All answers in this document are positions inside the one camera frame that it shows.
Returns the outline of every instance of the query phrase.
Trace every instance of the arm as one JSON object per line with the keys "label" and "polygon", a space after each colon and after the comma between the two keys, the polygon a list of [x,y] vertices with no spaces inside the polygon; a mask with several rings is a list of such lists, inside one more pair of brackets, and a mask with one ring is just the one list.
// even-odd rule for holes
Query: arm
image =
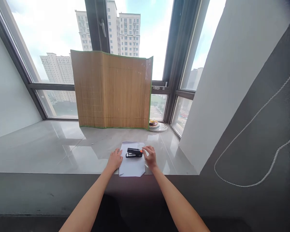
{"label": "arm", "polygon": [[91,231],[105,188],[112,174],[122,162],[121,153],[122,150],[119,151],[119,148],[111,153],[106,168],[77,204],[59,232]]}
{"label": "arm", "polygon": [[148,167],[160,186],[178,231],[209,231],[201,217],[185,197],[159,170],[156,162],[155,149],[152,146],[146,146],[143,147],[142,151]]}

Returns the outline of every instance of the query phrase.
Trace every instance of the black stapler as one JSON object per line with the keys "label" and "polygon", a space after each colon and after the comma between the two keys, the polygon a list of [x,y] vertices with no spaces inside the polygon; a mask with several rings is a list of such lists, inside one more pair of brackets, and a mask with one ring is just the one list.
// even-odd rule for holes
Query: black stapler
{"label": "black stapler", "polygon": [[128,148],[126,158],[142,157],[143,152],[140,149]]}

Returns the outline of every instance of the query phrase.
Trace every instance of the sheet of paper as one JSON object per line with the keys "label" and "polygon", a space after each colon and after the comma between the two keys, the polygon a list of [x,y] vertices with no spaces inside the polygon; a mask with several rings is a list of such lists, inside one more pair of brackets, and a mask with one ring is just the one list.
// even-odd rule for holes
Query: sheet of paper
{"label": "sheet of paper", "polygon": [[119,176],[121,177],[140,177],[145,172],[145,159],[144,156],[140,158],[126,158],[128,148],[142,149],[144,143],[124,141],[121,144],[122,150],[122,163],[119,167]]}

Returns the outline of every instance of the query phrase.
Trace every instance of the apartment building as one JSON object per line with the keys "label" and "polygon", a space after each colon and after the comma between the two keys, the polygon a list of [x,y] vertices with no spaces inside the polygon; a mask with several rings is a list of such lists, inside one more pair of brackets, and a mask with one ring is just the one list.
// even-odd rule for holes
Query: apartment building
{"label": "apartment building", "polygon": [[87,12],[75,10],[75,13],[83,51],[92,51]]}
{"label": "apartment building", "polygon": [[121,55],[140,56],[140,14],[119,13]]}
{"label": "apartment building", "polygon": [[[50,83],[74,84],[70,56],[57,56],[55,53],[47,53],[47,56],[40,56],[40,58]],[[47,95],[52,98],[55,97],[57,102],[76,102],[74,91],[48,91]]]}
{"label": "apartment building", "polygon": [[[92,51],[86,11],[76,11],[83,51]],[[111,54],[140,57],[140,14],[119,13],[115,1],[107,1],[107,25]]]}

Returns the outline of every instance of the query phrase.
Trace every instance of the bamboo screen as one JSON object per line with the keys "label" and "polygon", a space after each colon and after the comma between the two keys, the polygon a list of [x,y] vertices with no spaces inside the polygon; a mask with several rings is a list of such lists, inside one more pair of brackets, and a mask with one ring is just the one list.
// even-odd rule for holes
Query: bamboo screen
{"label": "bamboo screen", "polygon": [[80,126],[149,128],[153,57],[71,50]]}

